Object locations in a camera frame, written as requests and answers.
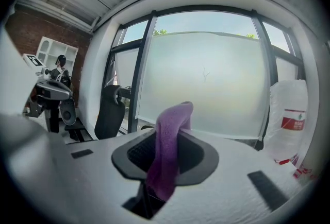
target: purple towel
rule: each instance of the purple towel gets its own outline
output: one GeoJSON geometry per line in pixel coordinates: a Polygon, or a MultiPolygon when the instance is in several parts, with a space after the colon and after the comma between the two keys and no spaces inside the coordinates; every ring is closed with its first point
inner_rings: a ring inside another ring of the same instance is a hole
{"type": "Polygon", "coordinates": [[[155,159],[148,170],[146,183],[162,200],[167,201],[174,192],[177,162],[177,134],[179,129],[190,129],[193,104],[185,101],[164,110],[156,122],[155,159]]]}

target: red brick wall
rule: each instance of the red brick wall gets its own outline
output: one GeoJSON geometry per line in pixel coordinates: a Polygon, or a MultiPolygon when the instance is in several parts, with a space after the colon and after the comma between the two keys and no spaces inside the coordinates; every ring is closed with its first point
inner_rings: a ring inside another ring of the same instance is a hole
{"type": "Polygon", "coordinates": [[[5,27],[21,54],[35,55],[42,37],[78,48],[73,73],[71,73],[73,97],[78,105],[81,69],[92,35],[44,13],[20,5],[16,5],[15,13],[9,17],[5,27]]]}

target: black backpack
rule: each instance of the black backpack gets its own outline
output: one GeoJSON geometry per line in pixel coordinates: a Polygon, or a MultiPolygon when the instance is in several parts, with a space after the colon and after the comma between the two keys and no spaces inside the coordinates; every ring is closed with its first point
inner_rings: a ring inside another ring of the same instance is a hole
{"type": "Polygon", "coordinates": [[[69,75],[69,71],[68,70],[62,70],[62,73],[60,73],[57,76],[56,81],[60,81],[61,83],[66,85],[68,88],[70,88],[70,86],[71,86],[71,77],[69,75]]]}

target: black window frame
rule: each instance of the black window frame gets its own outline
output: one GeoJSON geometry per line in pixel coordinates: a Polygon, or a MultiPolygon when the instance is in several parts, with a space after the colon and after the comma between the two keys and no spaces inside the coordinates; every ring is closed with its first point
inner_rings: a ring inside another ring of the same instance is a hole
{"type": "MultiPolygon", "coordinates": [[[[277,75],[277,65],[276,57],[284,59],[296,66],[298,66],[298,76],[297,79],[305,79],[304,63],[302,60],[301,52],[297,43],[297,40],[293,34],[291,28],[286,28],[281,24],[277,23],[274,20],[271,20],[263,15],[260,15],[255,10],[244,10],[235,7],[229,6],[217,6],[217,5],[191,5],[191,6],[180,6],[176,8],[165,9],[161,11],[152,11],[150,14],[146,14],[142,17],[132,20],[129,23],[120,25],[117,31],[117,34],[113,40],[109,56],[107,59],[105,73],[102,83],[102,88],[109,84],[109,81],[114,79],[114,55],[115,53],[121,51],[127,51],[131,49],[139,49],[137,61],[135,65],[135,70],[133,74],[133,80],[131,89],[121,88],[121,94],[125,98],[130,99],[129,113],[128,113],[128,130],[127,133],[137,131],[138,119],[135,117],[137,104],[139,102],[139,91],[142,85],[142,78],[144,74],[144,68],[146,64],[146,58],[149,52],[151,38],[156,26],[157,18],[164,15],[181,13],[181,12],[192,12],[192,11],[217,11],[217,12],[227,12],[238,14],[242,16],[248,16],[252,19],[252,22],[255,26],[257,34],[261,45],[267,55],[267,60],[269,64],[269,74],[270,74],[270,86],[278,82],[277,75]],[[128,27],[136,25],[138,23],[147,21],[147,25],[143,34],[143,37],[134,41],[130,41],[123,44],[123,39],[125,37],[128,27]],[[281,30],[285,36],[285,39],[288,43],[290,53],[284,51],[283,49],[276,47],[271,44],[268,33],[263,23],[270,24],[279,30],[281,30]]],[[[264,122],[265,127],[263,128],[262,137],[259,140],[263,140],[266,134],[268,120],[269,120],[269,109],[268,115],[265,117],[266,121],[264,122]]],[[[120,133],[125,134],[125,130],[121,128],[120,133]]]]}

